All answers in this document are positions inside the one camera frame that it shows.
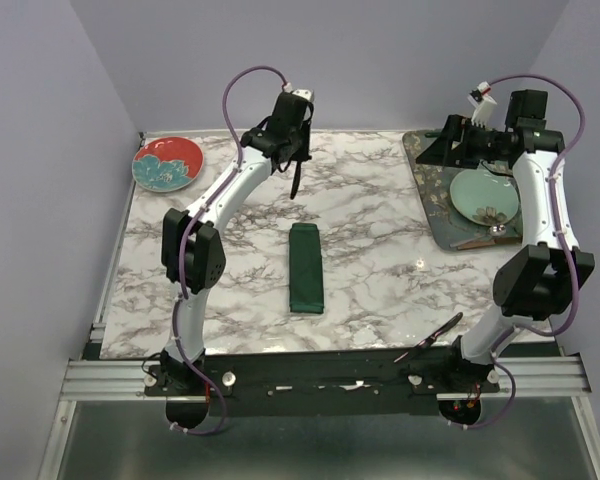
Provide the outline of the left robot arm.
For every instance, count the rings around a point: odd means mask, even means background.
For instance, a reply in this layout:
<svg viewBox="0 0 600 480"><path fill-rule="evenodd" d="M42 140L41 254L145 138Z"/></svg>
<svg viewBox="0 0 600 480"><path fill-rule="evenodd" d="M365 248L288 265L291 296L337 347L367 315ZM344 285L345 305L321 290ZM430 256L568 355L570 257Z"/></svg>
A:
<svg viewBox="0 0 600 480"><path fill-rule="evenodd" d="M167 278L180 287L165 351L175 362L167 382L181 395L194 393L202 380L192 364L204 353L203 324L210 290L226 267L222 235L251 193L273 174L295 164L290 197L300 186L302 164L311 159L314 92L279 94L272 113L242 134L238 158L187 209L170 209L163 218L161 261Z"/></svg>

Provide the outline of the dark green cloth napkin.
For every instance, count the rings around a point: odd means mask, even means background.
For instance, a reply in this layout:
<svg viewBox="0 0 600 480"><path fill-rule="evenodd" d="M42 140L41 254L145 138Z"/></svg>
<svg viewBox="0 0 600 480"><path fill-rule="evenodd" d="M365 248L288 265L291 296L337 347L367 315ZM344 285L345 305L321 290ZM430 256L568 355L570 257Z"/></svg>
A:
<svg viewBox="0 0 600 480"><path fill-rule="evenodd" d="M312 223L294 223L289 232L289 308L294 314L324 312L320 232Z"/></svg>

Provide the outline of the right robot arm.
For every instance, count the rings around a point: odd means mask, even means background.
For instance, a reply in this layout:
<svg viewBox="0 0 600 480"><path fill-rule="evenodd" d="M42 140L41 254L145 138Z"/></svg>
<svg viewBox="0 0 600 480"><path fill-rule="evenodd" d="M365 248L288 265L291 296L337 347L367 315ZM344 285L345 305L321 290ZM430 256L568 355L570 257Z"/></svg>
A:
<svg viewBox="0 0 600 480"><path fill-rule="evenodd" d="M437 139L416 159L459 169L504 161L519 192L521 249L497 271L493 305L456 338L439 370L442 384L454 392L486 380L498 354L520 331L563 312L574 315L580 289L595 267L593 255L580 249L569 225L563 174L567 148L562 133L546 127L547 92L513 92L505 128L498 131L486 126L496 106L490 90L482 83L471 91L473 114L449 116Z"/></svg>

